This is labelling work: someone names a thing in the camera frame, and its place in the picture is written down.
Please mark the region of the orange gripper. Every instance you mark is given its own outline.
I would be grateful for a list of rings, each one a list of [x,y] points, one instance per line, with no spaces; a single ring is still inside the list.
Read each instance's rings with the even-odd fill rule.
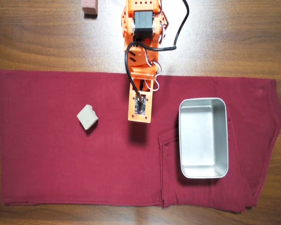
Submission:
[[[157,91],[159,89],[157,81],[159,69],[157,66],[130,67],[129,71],[138,91]]]

